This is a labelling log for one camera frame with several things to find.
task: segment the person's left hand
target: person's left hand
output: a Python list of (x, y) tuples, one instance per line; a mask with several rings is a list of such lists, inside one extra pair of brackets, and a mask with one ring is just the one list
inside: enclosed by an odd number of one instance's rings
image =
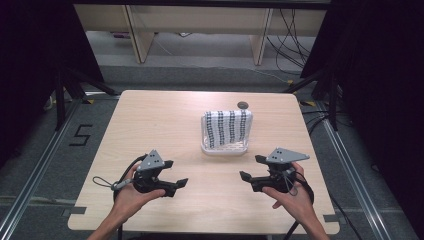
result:
[[(125, 179), (132, 178), (137, 167), (138, 164), (134, 165), (131, 170), (128, 171)], [(124, 223), (138, 212), (146, 203), (162, 197), (163, 195), (165, 195), (165, 190), (163, 189), (157, 189), (148, 193), (140, 193), (134, 188), (132, 183), (127, 184), (121, 189), (116, 197), (110, 215), (114, 215), (120, 219), (122, 223)]]

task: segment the handheld controller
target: handheld controller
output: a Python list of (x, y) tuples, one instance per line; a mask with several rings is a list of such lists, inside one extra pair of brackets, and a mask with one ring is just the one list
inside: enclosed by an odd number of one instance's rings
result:
[(262, 188), (267, 186), (287, 193), (296, 180), (296, 172), (291, 163), (309, 159), (309, 155), (278, 147), (268, 157), (256, 155), (255, 159), (258, 163), (268, 165), (269, 176), (252, 177), (249, 173), (240, 171), (241, 179), (250, 183), (254, 192), (262, 192)]
[(164, 197), (173, 197), (177, 189), (185, 187), (188, 178), (178, 180), (176, 183), (159, 180), (158, 176), (163, 169), (171, 168), (174, 162), (163, 161), (156, 150), (152, 150), (137, 167), (132, 179), (134, 188), (147, 193), (155, 189), (164, 189)]

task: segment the black panel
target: black panel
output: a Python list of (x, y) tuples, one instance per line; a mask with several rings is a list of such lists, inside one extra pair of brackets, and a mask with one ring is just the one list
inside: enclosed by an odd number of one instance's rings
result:
[(235, 8), (329, 9), (331, 0), (71, 0), (75, 4), (195, 6)]
[(376, 5), (343, 85), (344, 101), (388, 186), (424, 239), (424, 11)]
[(1, 167), (42, 113), (58, 69), (103, 77), (69, 1), (0, 1), (0, 34)]
[(353, 14), (355, 14), (361, 2), (361, 0), (332, 1), (333, 5), (339, 7), (327, 10), (308, 61), (302, 70), (301, 78), (309, 77), (323, 69), (330, 61), (344, 30), (349, 22), (352, 21)]

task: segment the wooden table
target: wooden table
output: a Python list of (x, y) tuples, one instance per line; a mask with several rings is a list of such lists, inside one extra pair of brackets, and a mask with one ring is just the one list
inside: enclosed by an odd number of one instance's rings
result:
[[(245, 101), (253, 114), (248, 151), (241, 156), (209, 156), (201, 149), (200, 118), (209, 110), (237, 110)], [(267, 176), (267, 166), (255, 155), (275, 147), (310, 155), (301, 161), (315, 192), (315, 209), (328, 234), (339, 231), (327, 188), (299, 105), (294, 95), (274, 93), (125, 91), (99, 146), (76, 202), (84, 214), (72, 214), (73, 230), (94, 230), (112, 207), (112, 191), (93, 183), (94, 176), (117, 181), (137, 157), (156, 149), (171, 169), (159, 178), (175, 182), (189, 178), (173, 198), (149, 202), (124, 224), (124, 230), (168, 233), (282, 234), (294, 219), (274, 200), (253, 192), (239, 171)], [(305, 233), (298, 227), (295, 233)]]

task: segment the aluminum rail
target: aluminum rail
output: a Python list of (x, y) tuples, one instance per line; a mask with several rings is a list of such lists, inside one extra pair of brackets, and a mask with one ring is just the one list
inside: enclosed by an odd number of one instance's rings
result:
[(0, 237), (2, 240), (10, 239), (13, 231), (19, 223), (22, 215), (25, 212), (28, 203), (31, 200), (32, 195), (37, 189), (41, 179), (44, 176), (47, 168), (50, 165), (50, 162), (61, 143), (64, 133), (66, 132), (69, 122), (72, 119), (72, 116), (76, 112), (77, 108), (81, 105), (81, 101), (74, 100), (67, 111), (68, 117), (65, 122), (62, 124), (62, 127), (57, 130), (52, 138), (50, 139), (49, 144), (38, 160), (37, 165), (29, 176), (25, 186), (22, 188), (19, 195), (16, 197), (16, 200), (12, 204), (12, 207), (9, 209), (6, 216), (2, 219), (0, 224)]
[[(322, 102), (317, 102), (318, 110), (325, 111), (326, 108)], [(364, 183), (361, 180), (361, 177), (356, 170), (355, 165), (352, 162), (352, 159), (349, 156), (338, 132), (333, 130), (330, 122), (327, 120), (323, 121), (325, 129), (327, 130), (328, 136), (333, 143), (333, 146), (340, 158), (340, 162), (343, 165), (343, 168), (349, 178), (349, 181), (355, 191), (355, 194), (358, 198), (359, 203), (364, 210), (365, 216), (367, 217), (370, 226), (374, 232), (374, 235), (377, 239), (392, 239), (386, 224), (383, 221), (380, 213), (377, 210), (374, 202), (371, 199)]]

